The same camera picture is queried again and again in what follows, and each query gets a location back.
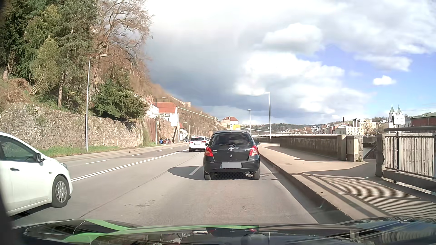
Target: hubcap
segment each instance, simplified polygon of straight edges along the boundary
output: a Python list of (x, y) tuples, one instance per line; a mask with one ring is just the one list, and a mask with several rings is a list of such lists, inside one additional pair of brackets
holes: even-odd
[(67, 186), (63, 181), (56, 184), (56, 198), (60, 203), (65, 202), (67, 199)]

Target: black car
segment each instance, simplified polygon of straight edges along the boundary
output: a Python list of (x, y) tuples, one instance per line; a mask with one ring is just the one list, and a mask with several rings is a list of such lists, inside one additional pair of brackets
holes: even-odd
[(204, 179), (211, 180), (214, 173), (245, 172), (260, 178), (258, 145), (248, 131), (223, 130), (215, 132), (204, 150)]

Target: taillight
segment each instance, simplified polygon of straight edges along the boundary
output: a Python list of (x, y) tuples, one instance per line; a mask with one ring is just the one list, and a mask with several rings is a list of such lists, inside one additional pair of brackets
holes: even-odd
[(214, 154), (212, 153), (212, 150), (209, 147), (206, 147), (206, 149), (204, 150), (204, 155), (209, 156), (209, 157), (214, 156)]
[(254, 156), (254, 155), (257, 155), (257, 154), (258, 154), (257, 146), (251, 147), (250, 156)]

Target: car wheel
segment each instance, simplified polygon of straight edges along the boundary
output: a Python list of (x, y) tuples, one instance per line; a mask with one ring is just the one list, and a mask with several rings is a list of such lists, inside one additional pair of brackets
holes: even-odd
[(211, 180), (212, 176), (210, 174), (207, 174), (206, 172), (204, 172), (204, 180)]
[(63, 208), (67, 205), (69, 198), (70, 187), (68, 186), (68, 181), (59, 175), (54, 179), (51, 188), (51, 206), (54, 208)]
[(257, 169), (256, 172), (253, 173), (253, 179), (258, 180), (260, 179), (260, 170)]

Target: asphalt road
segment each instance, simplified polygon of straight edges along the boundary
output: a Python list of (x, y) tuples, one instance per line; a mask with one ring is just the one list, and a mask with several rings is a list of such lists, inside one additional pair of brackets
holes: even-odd
[(50, 205), (14, 216), (14, 225), (96, 218), (138, 225), (331, 223), (277, 171), (261, 164), (260, 180), (221, 174), (205, 181), (203, 152), (187, 144), (63, 160), (73, 181), (64, 208)]

